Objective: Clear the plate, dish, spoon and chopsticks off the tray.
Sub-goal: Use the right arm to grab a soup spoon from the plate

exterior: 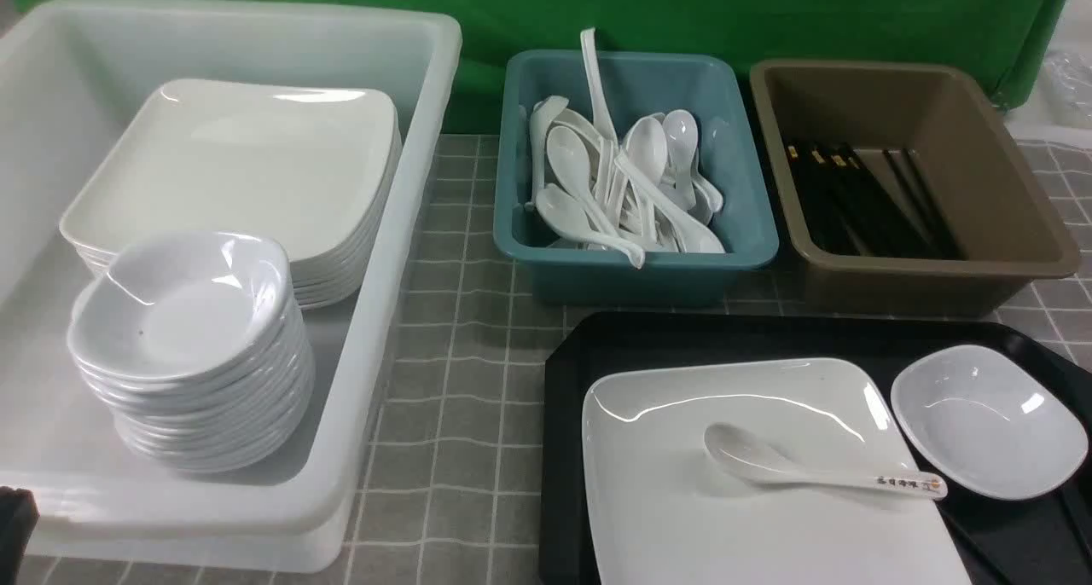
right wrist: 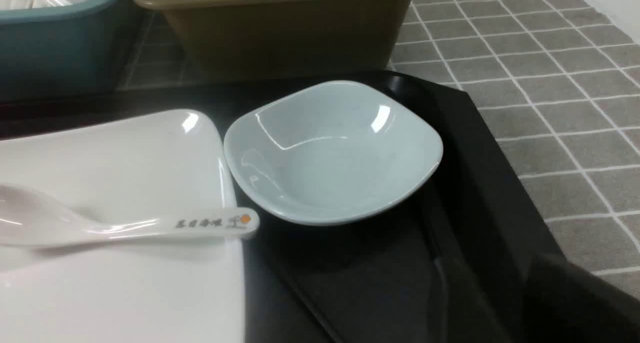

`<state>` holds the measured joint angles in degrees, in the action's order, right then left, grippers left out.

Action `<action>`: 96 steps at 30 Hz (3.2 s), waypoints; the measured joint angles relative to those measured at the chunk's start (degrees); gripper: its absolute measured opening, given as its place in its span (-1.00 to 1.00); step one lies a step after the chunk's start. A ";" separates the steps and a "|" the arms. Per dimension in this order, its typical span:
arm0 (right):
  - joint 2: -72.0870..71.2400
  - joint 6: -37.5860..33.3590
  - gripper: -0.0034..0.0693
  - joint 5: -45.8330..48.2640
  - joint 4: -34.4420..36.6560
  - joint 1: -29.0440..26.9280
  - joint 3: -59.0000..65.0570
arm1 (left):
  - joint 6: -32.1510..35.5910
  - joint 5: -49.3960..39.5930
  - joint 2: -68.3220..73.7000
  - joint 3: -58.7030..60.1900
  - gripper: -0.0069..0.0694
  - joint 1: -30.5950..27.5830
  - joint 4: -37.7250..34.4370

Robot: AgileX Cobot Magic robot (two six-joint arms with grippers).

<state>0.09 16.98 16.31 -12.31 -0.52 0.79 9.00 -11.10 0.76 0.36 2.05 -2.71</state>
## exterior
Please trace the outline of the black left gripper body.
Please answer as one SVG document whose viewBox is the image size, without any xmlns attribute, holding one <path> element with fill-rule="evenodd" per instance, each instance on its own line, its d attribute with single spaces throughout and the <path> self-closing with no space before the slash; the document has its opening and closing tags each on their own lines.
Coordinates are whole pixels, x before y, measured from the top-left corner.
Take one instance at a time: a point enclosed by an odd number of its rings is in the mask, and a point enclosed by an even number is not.
<svg viewBox="0 0 1092 585">
<path fill-rule="evenodd" d="M 15 584 L 39 510 L 29 490 L 1 488 L 1 584 Z"/>
</svg>

